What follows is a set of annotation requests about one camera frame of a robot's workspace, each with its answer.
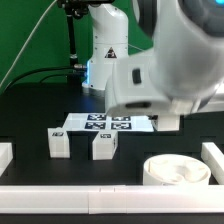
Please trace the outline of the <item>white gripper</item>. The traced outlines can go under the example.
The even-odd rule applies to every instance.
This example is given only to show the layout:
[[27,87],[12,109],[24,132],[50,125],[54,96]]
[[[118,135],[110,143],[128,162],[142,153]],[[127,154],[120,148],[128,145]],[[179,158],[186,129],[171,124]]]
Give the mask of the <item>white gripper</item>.
[[216,92],[203,100],[173,100],[173,113],[189,115],[195,113],[223,112],[224,111],[224,83],[216,87]]

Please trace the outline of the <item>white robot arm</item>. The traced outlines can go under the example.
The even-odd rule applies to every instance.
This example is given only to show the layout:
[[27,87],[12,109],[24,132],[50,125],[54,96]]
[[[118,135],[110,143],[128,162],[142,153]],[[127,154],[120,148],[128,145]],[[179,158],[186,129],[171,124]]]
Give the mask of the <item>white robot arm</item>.
[[127,15],[100,0],[89,6],[93,55],[86,92],[110,116],[180,116],[224,111],[224,2],[131,0],[153,46],[130,55]]

